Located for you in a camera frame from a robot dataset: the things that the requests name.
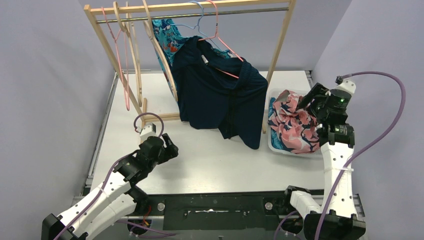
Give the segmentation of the pink floral shorts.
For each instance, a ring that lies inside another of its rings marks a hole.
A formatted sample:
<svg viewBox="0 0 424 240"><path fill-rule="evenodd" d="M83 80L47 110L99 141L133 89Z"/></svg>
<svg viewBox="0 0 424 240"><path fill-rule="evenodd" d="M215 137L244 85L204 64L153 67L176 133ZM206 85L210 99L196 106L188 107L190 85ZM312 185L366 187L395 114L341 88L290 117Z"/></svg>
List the pink floral shorts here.
<svg viewBox="0 0 424 240"><path fill-rule="evenodd" d="M296 110L306 91L285 89L268 103L266 124L271 128L274 148L294 154L320 150L317 120L304 109Z"/></svg>

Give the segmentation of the navy blue shorts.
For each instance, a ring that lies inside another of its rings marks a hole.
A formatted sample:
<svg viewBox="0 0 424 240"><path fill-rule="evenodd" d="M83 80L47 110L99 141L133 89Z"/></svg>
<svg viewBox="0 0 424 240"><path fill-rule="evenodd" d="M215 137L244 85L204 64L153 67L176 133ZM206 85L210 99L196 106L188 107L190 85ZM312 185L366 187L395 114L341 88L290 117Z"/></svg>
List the navy blue shorts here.
<svg viewBox="0 0 424 240"><path fill-rule="evenodd" d="M183 122L259 148L268 81L246 59L224 57L193 36L174 55L171 73Z"/></svg>

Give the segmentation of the wooden hanger front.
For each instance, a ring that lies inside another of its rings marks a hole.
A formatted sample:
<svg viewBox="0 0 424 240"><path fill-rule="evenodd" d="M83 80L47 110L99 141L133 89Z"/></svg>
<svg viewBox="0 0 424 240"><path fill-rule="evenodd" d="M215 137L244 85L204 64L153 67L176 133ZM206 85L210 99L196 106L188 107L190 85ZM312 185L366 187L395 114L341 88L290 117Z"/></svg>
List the wooden hanger front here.
<svg viewBox="0 0 424 240"><path fill-rule="evenodd" d="M140 56L137 42L133 43L133 40L137 40L135 35L134 24L127 20L124 21L120 18L120 10L117 1L113 2L113 10L117 20L117 23L120 27L120 30L125 33L127 41L129 43L129 49L134 65L135 70L135 83L136 83L136 96L137 96L137 105L141 109L143 106L143 95L142 95L142 79L141 79L141 68L140 68Z"/></svg>

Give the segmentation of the wooden hanger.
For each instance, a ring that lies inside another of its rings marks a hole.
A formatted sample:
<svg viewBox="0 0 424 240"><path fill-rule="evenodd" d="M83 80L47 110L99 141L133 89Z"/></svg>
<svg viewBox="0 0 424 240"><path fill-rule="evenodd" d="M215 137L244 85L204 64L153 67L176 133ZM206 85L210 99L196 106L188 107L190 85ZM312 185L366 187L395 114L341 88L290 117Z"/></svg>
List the wooden hanger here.
<svg viewBox="0 0 424 240"><path fill-rule="evenodd" d="M135 70L135 83L136 83L136 96L137 96L137 105L141 109L143 106L143 95L142 95L142 79L141 79L141 68L140 68L140 56L137 42L133 43L133 40L137 40L135 35L134 24L127 20L124 21L120 18L120 10L117 1L113 2L113 10L117 20L117 23L120 27L120 30L125 33L127 41L129 43L129 49L134 65Z"/></svg>
<svg viewBox="0 0 424 240"><path fill-rule="evenodd" d="M154 48L154 50L156 52L156 55L160 59L161 65L163 66L162 71L163 71L166 79L169 82L169 87L170 87L170 90L172 92L172 96L175 99L175 101L178 102L178 95L177 95L176 84L175 84L174 78L172 76L172 73L171 73L171 70L170 70L168 61L167 61L167 59L166 59L166 57L165 57L165 55L164 55L164 53L163 53L163 51L161 49L161 46L160 46L159 42L155 38L155 33L154 33L154 29L153 29L153 24L152 24L152 18L151 18L151 15L150 15L148 4L146 3L145 0L142 0L142 3L143 3L143 6L144 6L144 10L145 10L146 16L147 16L147 20L145 20L143 22L144 27L145 27L145 31L146 31L147 36L149 37L149 39L150 39L150 41L151 41L151 43L153 45L153 48Z"/></svg>

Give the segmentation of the teal fish print shorts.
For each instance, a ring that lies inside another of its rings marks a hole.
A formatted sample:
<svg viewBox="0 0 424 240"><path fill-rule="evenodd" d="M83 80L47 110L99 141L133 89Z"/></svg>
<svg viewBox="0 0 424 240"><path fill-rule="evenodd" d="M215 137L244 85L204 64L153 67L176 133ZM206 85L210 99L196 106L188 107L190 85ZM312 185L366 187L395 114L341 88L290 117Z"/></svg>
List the teal fish print shorts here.
<svg viewBox="0 0 424 240"><path fill-rule="evenodd" d="M174 25L174 21L171 18L166 19L153 19L152 21L152 29L155 36L156 41L158 42L161 51L164 54L164 57L171 69L173 66L175 54L183 47L185 42L190 38L181 35L178 27ZM230 50L220 50L219 48L212 47L214 52L216 52L219 56L228 59L235 58L236 56L230 52ZM169 80L168 74L166 72L164 63L160 59L159 53L156 51L158 62L161 66L165 79L168 83L170 90L172 91L172 85Z"/></svg>

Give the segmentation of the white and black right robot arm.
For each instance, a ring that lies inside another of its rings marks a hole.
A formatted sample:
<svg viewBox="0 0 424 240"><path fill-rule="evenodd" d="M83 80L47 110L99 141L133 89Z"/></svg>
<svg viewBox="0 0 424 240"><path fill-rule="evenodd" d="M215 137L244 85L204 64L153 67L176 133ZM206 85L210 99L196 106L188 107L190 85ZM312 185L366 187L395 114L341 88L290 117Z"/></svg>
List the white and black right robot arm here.
<svg viewBox="0 0 424 240"><path fill-rule="evenodd" d="M366 223L359 219L354 203L349 162L354 154L355 131L347 123L346 110L355 90L350 80L333 89L317 83L297 105L317 121L324 162L323 203L318 204L308 190L289 186L281 207L289 214L299 213L307 240L358 240L366 233Z"/></svg>

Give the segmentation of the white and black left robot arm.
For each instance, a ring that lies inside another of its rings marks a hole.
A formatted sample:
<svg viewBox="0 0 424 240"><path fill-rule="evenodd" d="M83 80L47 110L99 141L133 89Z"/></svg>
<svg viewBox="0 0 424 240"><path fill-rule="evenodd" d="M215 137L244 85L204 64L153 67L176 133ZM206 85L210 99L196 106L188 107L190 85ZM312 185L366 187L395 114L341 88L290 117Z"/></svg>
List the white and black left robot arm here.
<svg viewBox="0 0 424 240"><path fill-rule="evenodd" d="M92 240L121 218L143 213L148 195L137 186L160 164L178 156L168 134L149 136L139 148L117 160L105 180L59 215L49 214L41 227L43 240Z"/></svg>

